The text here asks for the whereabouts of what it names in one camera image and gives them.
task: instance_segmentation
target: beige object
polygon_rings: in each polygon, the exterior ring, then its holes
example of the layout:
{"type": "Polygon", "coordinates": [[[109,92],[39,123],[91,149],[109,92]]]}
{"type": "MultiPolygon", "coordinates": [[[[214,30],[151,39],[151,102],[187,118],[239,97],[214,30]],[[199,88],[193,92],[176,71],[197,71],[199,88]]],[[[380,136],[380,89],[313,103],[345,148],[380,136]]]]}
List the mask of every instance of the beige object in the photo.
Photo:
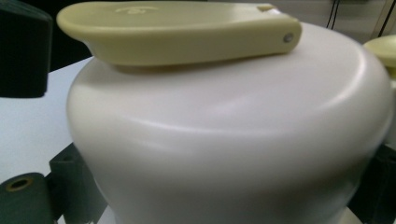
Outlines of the beige object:
{"type": "Polygon", "coordinates": [[[387,35],[364,44],[388,68],[392,77],[396,76],[396,35],[387,35]]]}
{"type": "Polygon", "coordinates": [[[269,4],[89,2],[64,8],[57,22],[96,58],[139,66],[285,53],[302,31],[269,4]]]}

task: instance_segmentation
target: white surface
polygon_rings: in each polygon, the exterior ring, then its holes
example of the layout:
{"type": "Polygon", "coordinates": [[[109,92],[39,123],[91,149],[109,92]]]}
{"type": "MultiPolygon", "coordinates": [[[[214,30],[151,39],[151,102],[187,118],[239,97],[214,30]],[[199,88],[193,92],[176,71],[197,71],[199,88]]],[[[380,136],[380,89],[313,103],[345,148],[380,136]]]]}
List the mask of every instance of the white surface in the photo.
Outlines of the white surface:
{"type": "Polygon", "coordinates": [[[390,124],[392,90],[361,45],[303,30],[285,55],[152,69],[87,64],[68,102],[72,135],[124,220],[338,220],[390,124]]]}
{"type": "Polygon", "coordinates": [[[24,173],[48,174],[50,159],[72,142],[66,95],[87,61],[50,73],[43,98],[0,98],[0,182],[24,173]]]}

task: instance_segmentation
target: black object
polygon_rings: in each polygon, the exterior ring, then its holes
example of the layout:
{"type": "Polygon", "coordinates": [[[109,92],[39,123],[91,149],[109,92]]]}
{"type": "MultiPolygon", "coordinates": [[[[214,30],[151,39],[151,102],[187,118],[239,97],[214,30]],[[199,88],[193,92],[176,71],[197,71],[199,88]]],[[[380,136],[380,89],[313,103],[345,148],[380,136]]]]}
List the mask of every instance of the black object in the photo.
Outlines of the black object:
{"type": "Polygon", "coordinates": [[[52,19],[15,0],[0,0],[0,96],[41,97],[50,71],[52,19]]]}
{"type": "Polygon", "coordinates": [[[91,172],[73,144],[50,162],[44,177],[30,173],[0,185],[1,224],[97,223],[105,208],[91,172]]]}
{"type": "Polygon", "coordinates": [[[396,218],[395,150],[380,147],[348,207],[362,223],[393,224],[396,218]]]}
{"type": "Polygon", "coordinates": [[[71,144],[55,156],[49,166],[50,195],[55,219],[66,223],[96,223],[107,206],[92,174],[71,144]]]}
{"type": "Polygon", "coordinates": [[[53,224],[50,195],[42,174],[18,175],[0,185],[0,223],[53,224]]]}

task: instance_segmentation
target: hole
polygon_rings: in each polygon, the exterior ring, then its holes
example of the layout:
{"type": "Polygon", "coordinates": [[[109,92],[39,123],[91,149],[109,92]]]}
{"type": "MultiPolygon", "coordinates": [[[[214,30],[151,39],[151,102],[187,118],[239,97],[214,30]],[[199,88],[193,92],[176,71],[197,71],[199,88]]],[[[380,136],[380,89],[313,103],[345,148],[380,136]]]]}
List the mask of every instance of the hole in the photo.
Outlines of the hole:
{"type": "Polygon", "coordinates": [[[7,191],[18,191],[21,189],[25,189],[26,187],[28,187],[29,185],[31,185],[33,183],[33,179],[32,178],[21,178],[21,179],[17,179],[11,183],[9,183],[6,187],[7,191]]]}
{"type": "Polygon", "coordinates": [[[389,158],[389,160],[390,160],[390,162],[392,162],[392,163],[396,163],[396,156],[391,156],[391,157],[389,158]]]}
{"type": "Polygon", "coordinates": [[[17,189],[17,188],[23,187],[27,183],[28,183],[27,179],[18,180],[17,182],[11,184],[11,188],[17,189]]]}
{"type": "Polygon", "coordinates": [[[72,161],[74,158],[72,156],[65,156],[62,160],[63,161],[72,161]]]}

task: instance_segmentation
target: round white container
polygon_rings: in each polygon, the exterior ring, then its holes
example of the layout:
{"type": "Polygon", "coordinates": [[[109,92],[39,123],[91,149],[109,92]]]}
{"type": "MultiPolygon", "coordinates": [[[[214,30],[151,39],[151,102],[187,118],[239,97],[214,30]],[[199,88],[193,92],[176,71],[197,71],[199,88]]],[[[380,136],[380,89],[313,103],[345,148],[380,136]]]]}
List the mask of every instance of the round white container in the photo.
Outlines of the round white container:
{"type": "Polygon", "coordinates": [[[120,220],[339,221],[387,132],[392,90],[358,43],[303,28],[284,55],[82,69],[71,134],[120,220]]]}

